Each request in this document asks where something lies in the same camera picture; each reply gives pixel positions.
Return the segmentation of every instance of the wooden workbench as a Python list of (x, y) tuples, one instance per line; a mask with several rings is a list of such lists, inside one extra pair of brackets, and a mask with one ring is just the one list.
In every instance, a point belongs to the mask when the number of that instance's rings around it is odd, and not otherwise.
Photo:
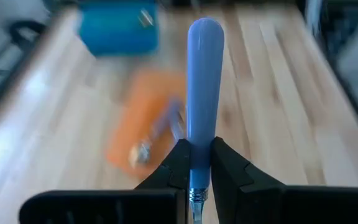
[[(210, 9), (225, 32), (216, 134), (286, 184), (358, 186), (358, 120), (291, 8)], [(68, 9), (0, 102), (0, 223), (51, 189), (131, 189), (106, 160), (128, 76), (139, 67), (186, 71), (186, 34), (201, 15), (161, 12), (149, 57), (94, 58)], [(205, 223), (217, 223), (213, 195)]]

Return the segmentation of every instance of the light blue handle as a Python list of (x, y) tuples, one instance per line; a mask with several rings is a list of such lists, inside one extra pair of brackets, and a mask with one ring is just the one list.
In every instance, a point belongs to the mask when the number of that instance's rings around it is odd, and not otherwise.
[(215, 137), (221, 84), (224, 34), (218, 22), (202, 18), (188, 32), (187, 140), (190, 152), (190, 188), (209, 186), (210, 147)]

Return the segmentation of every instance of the wooden table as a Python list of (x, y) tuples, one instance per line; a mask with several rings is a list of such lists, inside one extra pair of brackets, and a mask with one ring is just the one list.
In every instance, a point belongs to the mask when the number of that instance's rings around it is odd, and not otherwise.
[[(300, 14), (274, 6), (161, 12), (160, 50), (94, 58), (67, 9), (0, 102), (0, 223), (51, 189), (131, 189), (105, 158), (135, 68), (186, 71), (186, 33), (216, 18), (226, 43), (216, 134), (286, 184), (358, 186), (358, 120)], [(213, 195), (205, 223), (217, 223)]]

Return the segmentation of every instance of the blue container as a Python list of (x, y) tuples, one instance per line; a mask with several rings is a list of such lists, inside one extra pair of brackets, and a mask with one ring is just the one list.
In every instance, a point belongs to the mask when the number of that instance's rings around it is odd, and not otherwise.
[[(152, 2), (91, 2), (80, 6), (79, 35), (95, 56), (146, 54), (158, 45), (157, 5)], [(142, 12), (153, 21), (145, 26)]]

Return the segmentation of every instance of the orange object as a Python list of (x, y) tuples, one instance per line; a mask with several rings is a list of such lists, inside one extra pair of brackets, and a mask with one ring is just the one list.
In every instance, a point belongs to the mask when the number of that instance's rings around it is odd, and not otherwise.
[(129, 162), (130, 151), (150, 136), (153, 125), (163, 115), (172, 98), (186, 102), (184, 74), (161, 70), (141, 70), (136, 74), (121, 123), (108, 151), (108, 159), (114, 165), (140, 180), (145, 179), (160, 165), (173, 146), (170, 128), (153, 141), (148, 163), (132, 166)]

